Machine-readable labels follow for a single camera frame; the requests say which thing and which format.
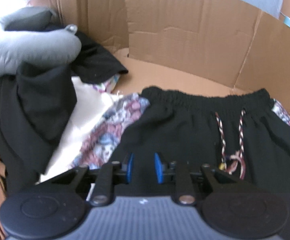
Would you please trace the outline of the black shorts with bear lining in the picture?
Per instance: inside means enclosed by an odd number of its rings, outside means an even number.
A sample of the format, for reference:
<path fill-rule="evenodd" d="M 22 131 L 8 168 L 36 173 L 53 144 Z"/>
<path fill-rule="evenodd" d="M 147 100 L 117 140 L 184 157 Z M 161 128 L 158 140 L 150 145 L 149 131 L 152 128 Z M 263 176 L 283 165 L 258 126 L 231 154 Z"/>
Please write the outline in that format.
<path fill-rule="evenodd" d="M 193 166 L 204 163 L 274 193 L 290 207 L 290 116 L 265 89 L 227 97 L 148 87 L 115 102 L 84 139 L 72 166 L 100 168 L 135 156 L 129 195 L 156 194 L 155 153 Z M 282 232 L 290 239 L 290 218 Z"/>

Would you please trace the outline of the cream bear print bedsheet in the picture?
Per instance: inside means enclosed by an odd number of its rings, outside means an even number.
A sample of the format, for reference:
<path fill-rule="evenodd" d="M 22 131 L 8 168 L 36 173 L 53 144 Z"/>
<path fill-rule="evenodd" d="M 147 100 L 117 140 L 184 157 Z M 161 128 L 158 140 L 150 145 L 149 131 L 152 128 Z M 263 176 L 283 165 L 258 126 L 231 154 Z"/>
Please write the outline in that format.
<path fill-rule="evenodd" d="M 40 183 L 71 168 L 71 163 L 79 155 L 85 137 L 100 121 L 106 110 L 121 98 L 118 94 L 112 94 L 119 78 L 120 75 L 116 74 L 97 85 L 84 83 L 77 76 L 72 78 L 77 103 L 46 172 L 39 178 Z"/>

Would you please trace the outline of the black garment under pillow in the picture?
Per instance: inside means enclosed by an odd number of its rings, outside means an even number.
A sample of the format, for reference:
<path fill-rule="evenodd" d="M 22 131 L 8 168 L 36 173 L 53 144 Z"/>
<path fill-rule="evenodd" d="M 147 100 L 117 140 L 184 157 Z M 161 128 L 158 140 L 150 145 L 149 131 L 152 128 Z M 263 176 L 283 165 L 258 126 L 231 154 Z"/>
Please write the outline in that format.
<path fill-rule="evenodd" d="M 82 47 L 71 63 L 22 63 L 16 74 L 0 77 L 0 157 L 9 194 L 46 171 L 77 103 L 72 78 L 96 85 L 128 72 L 102 45 L 82 32 L 76 37 Z"/>

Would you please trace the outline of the brown cardboard sheet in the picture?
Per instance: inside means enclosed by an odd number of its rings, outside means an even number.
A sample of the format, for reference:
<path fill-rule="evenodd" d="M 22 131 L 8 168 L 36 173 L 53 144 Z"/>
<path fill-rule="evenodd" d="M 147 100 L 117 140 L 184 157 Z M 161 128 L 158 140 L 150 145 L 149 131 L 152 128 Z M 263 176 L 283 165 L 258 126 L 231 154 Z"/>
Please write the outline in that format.
<path fill-rule="evenodd" d="M 266 89 L 290 114 L 290 27 L 240 0 L 32 0 L 129 70 L 116 89 L 203 96 Z"/>

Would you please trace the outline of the grey neck pillow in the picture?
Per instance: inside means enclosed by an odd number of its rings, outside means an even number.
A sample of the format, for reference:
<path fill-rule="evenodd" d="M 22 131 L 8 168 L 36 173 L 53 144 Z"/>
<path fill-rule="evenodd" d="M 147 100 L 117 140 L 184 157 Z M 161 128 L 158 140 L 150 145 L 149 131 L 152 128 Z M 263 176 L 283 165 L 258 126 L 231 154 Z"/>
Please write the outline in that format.
<path fill-rule="evenodd" d="M 24 62 L 51 68 L 76 59 L 82 47 L 77 26 L 44 31 L 53 15 L 48 7 L 24 7 L 0 15 L 0 77 L 14 75 Z"/>

